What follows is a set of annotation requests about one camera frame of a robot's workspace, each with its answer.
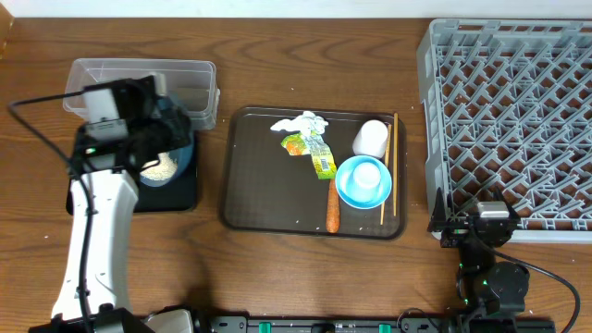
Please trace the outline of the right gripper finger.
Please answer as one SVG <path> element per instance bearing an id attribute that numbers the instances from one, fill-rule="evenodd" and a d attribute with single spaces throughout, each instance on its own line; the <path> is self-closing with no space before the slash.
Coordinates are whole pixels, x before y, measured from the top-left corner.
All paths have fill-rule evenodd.
<path id="1" fill-rule="evenodd" d="M 492 202 L 496 202 L 496 201 L 500 201 L 500 202 L 504 202 L 506 203 L 509 212 L 510 212 L 510 216 L 508 218 L 503 218 L 503 219 L 510 219 L 510 220 L 519 220 L 520 216 L 518 215 L 518 213 L 514 210 L 514 208 L 512 207 L 512 205 L 505 199 L 501 188 L 499 187 L 495 187 L 494 188 L 494 192 L 493 192 L 493 201 Z"/>
<path id="2" fill-rule="evenodd" d="M 448 225 L 446 213 L 446 200 L 445 195 L 441 188 L 438 188 L 436 193 L 436 200 L 432 215 L 430 217 L 427 231 L 428 232 L 441 232 Z"/>

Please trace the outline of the pile of white rice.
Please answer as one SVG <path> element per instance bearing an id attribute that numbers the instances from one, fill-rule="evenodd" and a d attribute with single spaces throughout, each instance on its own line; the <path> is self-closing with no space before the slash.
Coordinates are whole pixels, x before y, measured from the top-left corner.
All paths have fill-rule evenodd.
<path id="1" fill-rule="evenodd" d="M 178 164 L 169 153 L 160 153 L 156 160 L 147 162 L 142 167 L 141 176 L 153 181 L 171 179 L 178 170 Z"/>

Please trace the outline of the dark blue plate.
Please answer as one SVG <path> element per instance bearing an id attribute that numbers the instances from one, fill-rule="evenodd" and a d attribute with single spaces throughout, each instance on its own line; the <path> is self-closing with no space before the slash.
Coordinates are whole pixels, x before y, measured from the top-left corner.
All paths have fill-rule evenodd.
<path id="1" fill-rule="evenodd" d="M 149 187 L 164 187 L 187 168 L 194 146 L 191 121 L 175 96 L 154 95 L 144 103 L 140 129 L 132 149 L 142 163 L 139 180 Z"/>

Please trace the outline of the light blue bowl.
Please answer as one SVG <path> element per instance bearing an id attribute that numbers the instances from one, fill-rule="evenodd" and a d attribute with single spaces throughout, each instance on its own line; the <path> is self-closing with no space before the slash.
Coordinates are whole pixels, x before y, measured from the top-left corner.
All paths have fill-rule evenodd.
<path id="1" fill-rule="evenodd" d="M 362 189 L 353 182 L 352 171 L 363 162 L 376 164 L 380 169 L 380 183 L 373 189 Z M 369 155 L 356 155 L 345 160 L 335 177 L 337 192 L 341 200 L 356 209 L 372 209 L 384 203 L 392 192 L 392 176 L 389 169 L 378 159 Z"/>

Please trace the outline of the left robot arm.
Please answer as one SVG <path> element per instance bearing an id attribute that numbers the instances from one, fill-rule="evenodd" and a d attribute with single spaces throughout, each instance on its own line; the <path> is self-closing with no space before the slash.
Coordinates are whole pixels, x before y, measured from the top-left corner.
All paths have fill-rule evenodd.
<path id="1" fill-rule="evenodd" d="M 128 295 L 130 223 L 142 172 L 161 153 L 192 143 L 191 122 L 155 72 L 86 86 L 89 111 L 67 157 L 73 224 L 64 281 L 38 332 L 193 332 L 191 311 L 172 307 L 140 318 Z"/>

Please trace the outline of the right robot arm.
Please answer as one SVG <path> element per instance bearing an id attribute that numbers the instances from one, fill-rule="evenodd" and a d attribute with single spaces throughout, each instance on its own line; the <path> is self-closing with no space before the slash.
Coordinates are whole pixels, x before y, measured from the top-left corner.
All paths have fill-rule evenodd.
<path id="1" fill-rule="evenodd" d="M 443 319 L 440 332 L 516 332 L 515 316 L 525 309 L 530 274 L 523 265 L 497 261 L 495 250 L 508 242 L 520 217 L 500 192 L 479 202 L 463 220 L 448 218 L 442 190 L 427 230 L 440 234 L 442 248 L 459 251 L 456 290 L 465 304 Z"/>

